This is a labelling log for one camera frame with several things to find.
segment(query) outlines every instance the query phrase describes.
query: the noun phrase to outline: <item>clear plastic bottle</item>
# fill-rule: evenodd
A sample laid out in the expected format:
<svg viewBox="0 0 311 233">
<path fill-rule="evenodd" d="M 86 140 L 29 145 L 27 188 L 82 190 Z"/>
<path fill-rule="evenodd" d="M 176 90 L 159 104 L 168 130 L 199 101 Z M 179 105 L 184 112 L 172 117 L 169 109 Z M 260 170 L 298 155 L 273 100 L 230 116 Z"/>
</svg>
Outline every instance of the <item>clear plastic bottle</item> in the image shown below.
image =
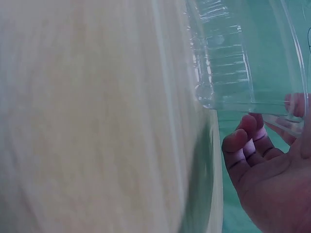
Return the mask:
<svg viewBox="0 0 311 233">
<path fill-rule="evenodd" d="M 307 112 L 308 31 L 296 33 L 289 3 L 187 1 L 196 96 L 203 106 L 267 114 L 270 123 L 286 122 L 281 126 L 299 135 L 303 120 L 293 115 L 296 100 L 286 103 L 285 96 L 303 93 Z"/>
</svg>

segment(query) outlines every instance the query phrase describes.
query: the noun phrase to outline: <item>white blurry object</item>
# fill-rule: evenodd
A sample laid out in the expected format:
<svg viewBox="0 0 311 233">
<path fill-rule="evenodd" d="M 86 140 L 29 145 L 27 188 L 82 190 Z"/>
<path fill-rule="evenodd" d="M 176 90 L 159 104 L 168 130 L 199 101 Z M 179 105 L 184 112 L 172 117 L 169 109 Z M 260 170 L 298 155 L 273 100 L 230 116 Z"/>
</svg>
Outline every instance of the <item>white blurry object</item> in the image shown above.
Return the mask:
<svg viewBox="0 0 311 233">
<path fill-rule="evenodd" d="M 217 116 L 195 98 L 185 2 L 0 6 L 0 232 L 176 233 L 193 172 L 221 232 Z M 210 163 L 193 170 L 206 125 Z"/>
</svg>

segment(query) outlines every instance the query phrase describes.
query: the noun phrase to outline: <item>finger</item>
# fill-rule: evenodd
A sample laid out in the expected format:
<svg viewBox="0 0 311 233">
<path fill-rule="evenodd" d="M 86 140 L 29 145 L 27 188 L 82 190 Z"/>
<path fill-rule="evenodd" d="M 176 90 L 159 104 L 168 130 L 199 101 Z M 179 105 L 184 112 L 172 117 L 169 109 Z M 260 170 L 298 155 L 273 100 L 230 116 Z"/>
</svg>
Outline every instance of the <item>finger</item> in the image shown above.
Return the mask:
<svg viewBox="0 0 311 233">
<path fill-rule="evenodd" d="M 247 133 L 243 129 L 236 130 L 223 141 L 222 150 L 224 153 L 225 165 L 235 187 L 244 174 L 250 169 L 243 153 L 243 147 L 246 143 Z"/>
<path fill-rule="evenodd" d="M 253 140 L 251 139 L 246 143 L 243 148 L 243 153 L 247 163 L 253 167 L 257 164 L 263 163 L 266 160 L 256 151 Z"/>
<path fill-rule="evenodd" d="M 286 132 L 283 129 L 280 129 L 279 127 L 272 125 L 270 123 L 265 123 L 266 126 L 268 126 L 271 130 L 273 130 L 274 132 L 276 132 L 283 140 L 284 142 L 286 142 L 288 145 L 292 145 L 295 141 L 296 141 L 296 137 L 292 136 L 291 134 L 289 134 L 288 132 Z"/>
<path fill-rule="evenodd" d="M 264 162 L 265 160 L 259 153 L 257 153 L 253 142 L 253 136 L 255 135 L 257 129 L 256 119 L 250 115 L 244 116 L 238 126 L 238 129 L 243 129 L 247 133 L 248 142 L 243 147 L 243 153 L 248 164 L 252 167 Z"/>
<path fill-rule="evenodd" d="M 304 93 L 288 94 L 285 96 L 285 108 L 295 117 L 305 116 L 305 95 Z"/>
<path fill-rule="evenodd" d="M 253 137 L 256 151 L 266 160 L 278 157 L 283 152 L 276 149 L 264 127 L 264 121 L 261 114 L 251 114 L 257 121 L 257 131 Z"/>
<path fill-rule="evenodd" d="M 301 135 L 301 157 L 304 159 L 311 157 L 311 112 L 306 117 Z"/>
</svg>

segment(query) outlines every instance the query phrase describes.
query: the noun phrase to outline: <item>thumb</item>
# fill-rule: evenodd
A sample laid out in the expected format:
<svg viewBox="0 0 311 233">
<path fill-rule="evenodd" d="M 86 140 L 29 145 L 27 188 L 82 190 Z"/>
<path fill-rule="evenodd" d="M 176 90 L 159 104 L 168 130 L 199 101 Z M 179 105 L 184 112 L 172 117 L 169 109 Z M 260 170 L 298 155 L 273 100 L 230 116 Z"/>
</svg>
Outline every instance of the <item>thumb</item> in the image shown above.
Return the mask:
<svg viewBox="0 0 311 233">
<path fill-rule="evenodd" d="M 305 118 L 305 125 L 301 135 L 300 153 L 303 159 L 311 158 L 311 111 Z"/>
</svg>

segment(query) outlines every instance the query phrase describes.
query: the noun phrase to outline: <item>palm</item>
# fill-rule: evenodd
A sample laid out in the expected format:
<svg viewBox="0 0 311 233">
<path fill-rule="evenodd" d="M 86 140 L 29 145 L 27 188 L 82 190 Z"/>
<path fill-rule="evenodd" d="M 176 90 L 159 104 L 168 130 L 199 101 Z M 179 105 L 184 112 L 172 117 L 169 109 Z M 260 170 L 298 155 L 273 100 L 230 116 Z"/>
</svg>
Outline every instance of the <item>palm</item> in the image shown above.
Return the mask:
<svg viewBox="0 0 311 233">
<path fill-rule="evenodd" d="M 242 207 L 264 232 L 296 232 L 311 210 L 311 160 L 303 139 L 288 153 L 276 149 L 261 115 L 245 116 L 223 143 L 226 167 Z"/>
</svg>

